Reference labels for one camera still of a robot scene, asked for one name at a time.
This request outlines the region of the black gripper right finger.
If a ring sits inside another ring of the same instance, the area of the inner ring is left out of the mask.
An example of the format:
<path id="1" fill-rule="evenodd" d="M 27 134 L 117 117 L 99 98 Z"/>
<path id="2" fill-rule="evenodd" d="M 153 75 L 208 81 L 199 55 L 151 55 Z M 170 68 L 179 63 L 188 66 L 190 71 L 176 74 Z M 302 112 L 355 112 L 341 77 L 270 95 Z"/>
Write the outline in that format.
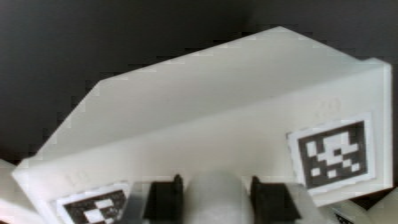
<path id="1" fill-rule="evenodd" d="M 252 224 L 295 224 L 302 215 L 284 183 L 263 183 L 250 180 Z"/>

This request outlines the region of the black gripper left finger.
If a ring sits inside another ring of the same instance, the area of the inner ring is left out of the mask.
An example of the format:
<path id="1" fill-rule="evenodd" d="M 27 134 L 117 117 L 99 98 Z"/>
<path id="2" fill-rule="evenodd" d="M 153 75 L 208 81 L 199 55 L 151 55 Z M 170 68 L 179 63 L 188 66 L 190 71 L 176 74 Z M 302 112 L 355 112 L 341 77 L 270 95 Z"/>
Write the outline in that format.
<path id="1" fill-rule="evenodd" d="M 183 224 L 183 178 L 151 183 L 142 218 L 149 224 Z"/>

